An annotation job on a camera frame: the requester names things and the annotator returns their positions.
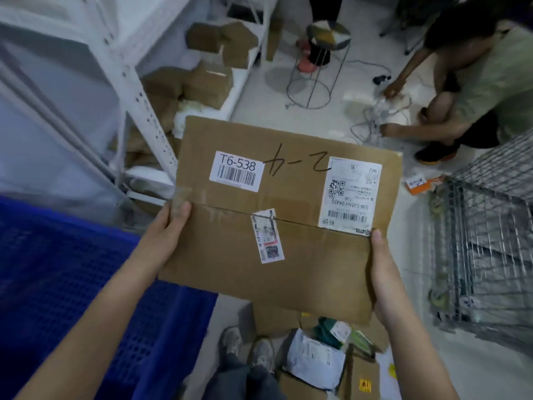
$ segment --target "blue plastic crate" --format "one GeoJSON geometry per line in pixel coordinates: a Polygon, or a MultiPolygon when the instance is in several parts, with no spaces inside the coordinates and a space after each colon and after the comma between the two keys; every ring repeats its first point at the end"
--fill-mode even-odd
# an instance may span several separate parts
{"type": "MultiPolygon", "coordinates": [[[[138,241],[0,197],[0,399],[15,396],[138,241]]],[[[194,367],[216,300],[214,293],[156,281],[97,398],[170,398],[194,367]]]]}

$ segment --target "hand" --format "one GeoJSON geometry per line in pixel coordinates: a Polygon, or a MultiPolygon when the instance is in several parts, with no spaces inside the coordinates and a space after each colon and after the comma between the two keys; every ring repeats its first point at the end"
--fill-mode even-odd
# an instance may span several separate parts
{"type": "Polygon", "coordinates": [[[409,306],[409,298],[403,286],[400,271],[392,258],[389,243],[380,230],[374,229],[370,236],[372,244],[372,270],[370,273],[376,293],[375,312],[379,321],[388,329],[394,317],[409,306]]]}
{"type": "Polygon", "coordinates": [[[383,95],[388,100],[392,100],[395,96],[397,96],[400,93],[400,91],[402,91],[404,85],[405,85],[405,81],[397,78],[395,81],[390,83],[387,86],[387,88],[385,88],[385,91],[383,91],[383,95]]]}
{"type": "Polygon", "coordinates": [[[170,221],[170,203],[166,202],[126,263],[146,272],[150,278],[155,278],[176,249],[181,230],[190,213],[191,204],[184,202],[179,215],[170,221]]]}
{"type": "Polygon", "coordinates": [[[400,138],[402,137],[403,125],[398,124],[384,124],[379,127],[384,138],[400,138]]]}

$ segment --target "finger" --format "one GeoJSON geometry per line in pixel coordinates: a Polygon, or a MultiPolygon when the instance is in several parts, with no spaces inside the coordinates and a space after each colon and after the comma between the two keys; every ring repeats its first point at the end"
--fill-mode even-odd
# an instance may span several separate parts
{"type": "Polygon", "coordinates": [[[169,223],[170,204],[165,202],[163,208],[159,211],[156,218],[150,223],[146,229],[146,233],[158,233],[165,229],[169,223]]]}
{"type": "Polygon", "coordinates": [[[370,242],[372,244],[373,263],[382,263],[383,261],[389,261],[391,258],[391,253],[389,251],[389,244],[387,240],[383,238],[381,230],[374,229],[372,235],[370,236],[370,242]]]}
{"type": "Polygon", "coordinates": [[[180,207],[180,211],[170,222],[169,226],[165,230],[165,234],[169,235],[171,239],[176,239],[180,236],[181,230],[187,223],[191,214],[192,205],[190,202],[183,202],[180,207]]]}

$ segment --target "metal mesh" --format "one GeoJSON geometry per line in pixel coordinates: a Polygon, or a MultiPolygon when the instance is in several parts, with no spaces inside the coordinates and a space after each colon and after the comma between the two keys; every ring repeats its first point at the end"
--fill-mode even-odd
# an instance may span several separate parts
{"type": "Polygon", "coordinates": [[[533,354],[533,131],[453,174],[440,193],[447,265],[436,279],[446,275],[449,295],[440,313],[533,354]]]}

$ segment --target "white tiled floor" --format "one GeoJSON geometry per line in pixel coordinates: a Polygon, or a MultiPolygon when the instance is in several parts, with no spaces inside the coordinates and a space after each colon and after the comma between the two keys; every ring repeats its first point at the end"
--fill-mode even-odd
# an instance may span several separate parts
{"type": "MultiPolygon", "coordinates": [[[[393,75],[403,68],[408,57],[403,56],[402,43],[394,37],[380,39],[378,36],[379,29],[390,14],[391,11],[384,7],[361,0],[344,1],[339,22],[348,27],[353,37],[347,60],[361,59],[383,64],[392,70],[393,75]]],[[[285,32],[274,61],[251,73],[232,121],[355,142],[350,134],[350,126],[356,123],[356,118],[353,117],[349,104],[342,102],[343,96],[355,90],[371,97],[374,91],[371,80],[384,71],[375,67],[347,64],[339,75],[328,106],[317,110],[290,106],[286,87],[297,55],[294,40],[296,36],[285,32]]],[[[332,60],[320,74],[321,79],[326,84],[331,81],[331,84],[337,70],[338,62],[332,60]]],[[[417,108],[427,104],[432,97],[432,90],[421,84],[432,83],[431,73],[431,62],[427,62],[411,76],[406,87],[414,97],[411,117],[414,117],[417,108]]],[[[426,176],[452,172],[479,154],[468,147],[462,147],[454,160],[427,168],[418,165],[412,158],[413,153],[420,149],[420,144],[386,141],[384,146],[403,151],[405,176],[417,172],[426,176]]],[[[477,340],[471,334],[446,334],[432,326],[426,299],[431,285],[431,224],[428,195],[413,197],[405,188],[400,187],[388,232],[391,251],[409,297],[424,324],[430,329],[460,396],[463,399],[485,400],[533,398],[533,383],[529,383],[527,379],[532,366],[530,359],[495,344],[477,340]]],[[[217,341],[220,333],[225,327],[236,324],[241,324],[245,341],[248,342],[245,349],[249,350],[253,339],[249,302],[219,296],[195,369],[187,382],[185,399],[201,398],[205,384],[217,367],[217,341]]]]}

